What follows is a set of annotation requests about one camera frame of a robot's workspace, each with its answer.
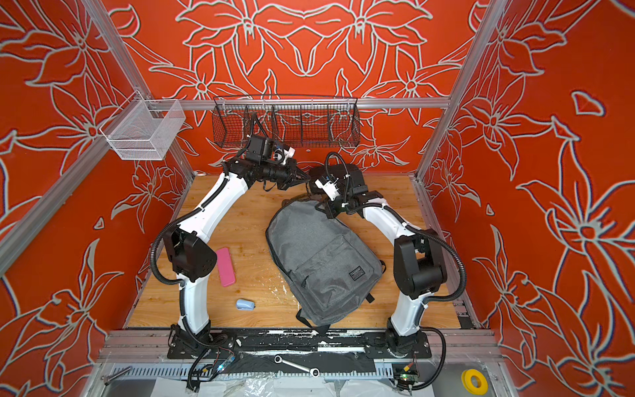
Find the grey student backpack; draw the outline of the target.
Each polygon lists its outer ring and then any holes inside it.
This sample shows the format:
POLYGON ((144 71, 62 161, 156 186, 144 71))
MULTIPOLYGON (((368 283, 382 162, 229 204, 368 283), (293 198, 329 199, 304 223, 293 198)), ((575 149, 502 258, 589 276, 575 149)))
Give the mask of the grey student backpack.
POLYGON ((374 297, 386 265, 314 200, 289 200, 271 219, 266 241, 272 260, 300 309, 296 319, 325 333, 374 297))

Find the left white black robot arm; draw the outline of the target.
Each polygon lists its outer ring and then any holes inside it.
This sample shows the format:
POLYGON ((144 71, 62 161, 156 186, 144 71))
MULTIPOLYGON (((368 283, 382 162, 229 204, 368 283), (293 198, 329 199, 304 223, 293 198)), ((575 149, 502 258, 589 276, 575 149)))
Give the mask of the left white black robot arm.
POLYGON ((207 308, 208 279, 218 255, 208 245, 214 230, 236 201, 256 182, 287 190, 309 182, 294 159, 294 148, 276 141, 252 114, 246 145, 230 160, 203 200, 189 213, 167 224, 150 249, 150 270, 160 283, 178 286, 180 317, 170 328, 169 356, 198 356, 228 340, 213 335, 207 308))

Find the grey bolt on frame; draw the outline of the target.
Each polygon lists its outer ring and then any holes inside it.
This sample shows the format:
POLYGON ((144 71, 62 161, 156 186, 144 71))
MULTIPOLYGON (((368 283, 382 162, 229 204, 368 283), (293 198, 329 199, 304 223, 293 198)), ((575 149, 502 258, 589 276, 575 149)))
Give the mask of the grey bolt on frame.
POLYGON ((121 370, 119 370, 118 372, 115 372, 111 375, 105 375, 102 377, 102 381, 104 383, 105 386, 108 386, 110 384, 112 384, 115 380, 117 380, 118 378, 127 375, 130 371, 132 370, 132 366, 129 367, 125 367, 121 370))

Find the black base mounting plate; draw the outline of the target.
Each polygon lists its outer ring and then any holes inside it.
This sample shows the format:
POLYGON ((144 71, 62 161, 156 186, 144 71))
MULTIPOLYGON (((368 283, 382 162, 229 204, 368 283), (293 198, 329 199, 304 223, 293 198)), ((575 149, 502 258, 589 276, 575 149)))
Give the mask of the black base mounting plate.
POLYGON ((211 329, 212 338, 227 339, 216 350, 226 357, 230 352, 291 355, 304 353, 355 353, 371 359, 418 358, 432 356, 425 334, 398 351, 390 348, 385 329, 329 329, 320 334, 311 329, 211 329))

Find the yellow tape roll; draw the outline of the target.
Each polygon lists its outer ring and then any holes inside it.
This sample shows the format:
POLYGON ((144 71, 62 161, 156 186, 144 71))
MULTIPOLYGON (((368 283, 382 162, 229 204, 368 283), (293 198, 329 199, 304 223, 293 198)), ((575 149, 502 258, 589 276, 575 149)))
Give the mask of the yellow tape roll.
POLYGON ((489 383, 485 375, 476 369, 468 369, 462 372, 461 383, 471 395, 484 396, 489 392, 489 383))

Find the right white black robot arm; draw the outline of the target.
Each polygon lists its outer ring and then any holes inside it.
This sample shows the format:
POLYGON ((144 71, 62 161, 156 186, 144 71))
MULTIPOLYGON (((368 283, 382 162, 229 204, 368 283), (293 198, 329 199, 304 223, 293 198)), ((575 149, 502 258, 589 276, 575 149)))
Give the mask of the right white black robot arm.
POLYGON ((391 354, 405 357, 423 333, 423 314, 431 302, 452 302, 466 291, 466 268, 450 244, 434 230, 407 221, 382 194, 369 190, 360 169, 337 152, 309 172, 309 186, 323 196, 330 218, 357 214, 374 225, 394 248, 393 276, 400 296, 386 329, 391 354))

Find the pink pencil case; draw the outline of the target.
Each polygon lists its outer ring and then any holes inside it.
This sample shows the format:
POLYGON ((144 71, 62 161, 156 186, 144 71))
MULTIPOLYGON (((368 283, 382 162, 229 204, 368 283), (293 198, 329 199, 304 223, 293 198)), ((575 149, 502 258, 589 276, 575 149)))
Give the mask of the pink pencil case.
POLYGON ((231 253, 228 247, 220 248, 217 251, 217 268, 219 280, 222 287, 229 287, 236 283, 236 274, 233 267, 231 253))

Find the light blue stapler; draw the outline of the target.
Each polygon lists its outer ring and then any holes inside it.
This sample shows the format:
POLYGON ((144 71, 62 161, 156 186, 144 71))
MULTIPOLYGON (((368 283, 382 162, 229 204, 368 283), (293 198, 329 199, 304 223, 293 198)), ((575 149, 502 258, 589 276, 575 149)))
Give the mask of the light blue stapler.
POLYGON ((248 299, 238 299, 236 308, 241 311, 253 311, 256 308, 256 303, 248 299))

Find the black hard case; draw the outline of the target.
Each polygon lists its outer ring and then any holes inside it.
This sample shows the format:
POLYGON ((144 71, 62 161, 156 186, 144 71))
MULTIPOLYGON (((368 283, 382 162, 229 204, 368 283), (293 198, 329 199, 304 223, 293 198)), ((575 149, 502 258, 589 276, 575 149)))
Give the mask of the black hard case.
POLYGON ((341 194, 343 194, 346 189, 347 180, 349 180, 349 195, 359 195, 368 191, 364 176, 356 165, 347 164, 347 167, 344 167, 342 164, 330 165, 329 172, 326 171, 324 165, 321 165, 312 168, 309 171, 309 176, 311 178, 309 191, 314 195, 322 194, 322 190, 316 185, 316 181, 319 179, 336 180, 337 189, 341 194))

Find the silver combination wrench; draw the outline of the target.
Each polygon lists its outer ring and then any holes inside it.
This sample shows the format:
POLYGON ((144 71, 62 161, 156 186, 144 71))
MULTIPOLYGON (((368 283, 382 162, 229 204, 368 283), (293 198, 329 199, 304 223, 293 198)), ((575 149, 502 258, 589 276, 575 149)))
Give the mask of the silver combination wrench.
POLYGON ((306 367, 303 366, 299 363, 295 363, 295 362, 290 362, 289 360, 284 359, 283 357, 281 357, 280 355, 276 355, 274 357, 274 362, 276 364, 281 364, 281 365, 286 365, 289 367, 293 367, 297 370, 300 370, 301 372, 306 372, 309 375, 311 375, 311 377, 317 378, 320 377, 320 370, 316 367, 306 367))

